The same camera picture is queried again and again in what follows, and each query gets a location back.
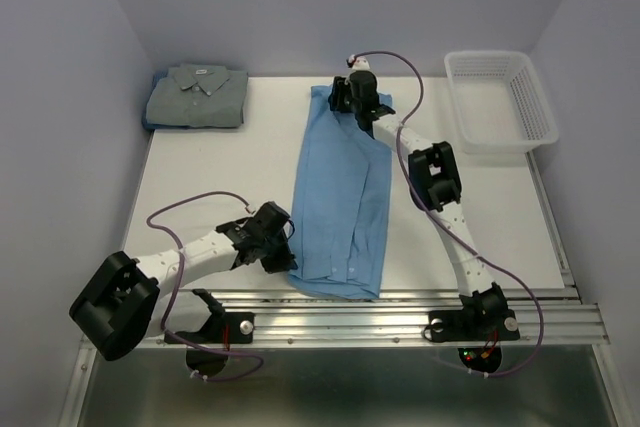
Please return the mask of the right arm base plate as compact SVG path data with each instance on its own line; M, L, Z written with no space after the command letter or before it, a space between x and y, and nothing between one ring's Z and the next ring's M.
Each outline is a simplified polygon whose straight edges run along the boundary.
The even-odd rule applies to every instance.
M422 337L433 343L481 342L492 340L497 334L499 341L520 339L515 313L505 313L483 317L471 311L433 310L428 312L428 323L422 330Z

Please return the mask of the light blue long sleeve shirt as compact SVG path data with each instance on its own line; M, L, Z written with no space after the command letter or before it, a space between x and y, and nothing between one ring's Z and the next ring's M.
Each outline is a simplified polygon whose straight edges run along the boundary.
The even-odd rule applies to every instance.
M350 114L329 108L314 86L299 154L289 242L290 284L314 296L370 300L380 294L386 253L392 151Z

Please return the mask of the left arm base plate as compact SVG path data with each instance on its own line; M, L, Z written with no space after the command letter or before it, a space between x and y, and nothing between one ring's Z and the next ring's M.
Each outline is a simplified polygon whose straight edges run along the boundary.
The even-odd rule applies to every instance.
M255 314L250 311L210 314L198 329L178 331L177 336L195 344L240 344L253 342Z

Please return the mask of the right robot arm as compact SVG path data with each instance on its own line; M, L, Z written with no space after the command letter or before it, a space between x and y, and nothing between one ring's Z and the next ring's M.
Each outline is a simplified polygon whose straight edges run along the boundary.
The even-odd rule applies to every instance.
M406 127L396 111L380 100L377 87L377 78L369 70L336 76L329 108L353 115L360 130L397 154L414 204L439 229L462 307L431 313L435 321L431 340L483 340L503 327L509 309L487 263L476 252L462 208L462 183L453 147Z

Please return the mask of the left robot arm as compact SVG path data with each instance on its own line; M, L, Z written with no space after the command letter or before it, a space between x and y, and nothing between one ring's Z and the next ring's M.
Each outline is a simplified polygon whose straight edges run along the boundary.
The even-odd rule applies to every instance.
M161 333L175 289L212 274L258 262L269 274L296 268L285 226L289 214L274 202L255 214L153 255L109 255L72 302L69 316L107 361Z

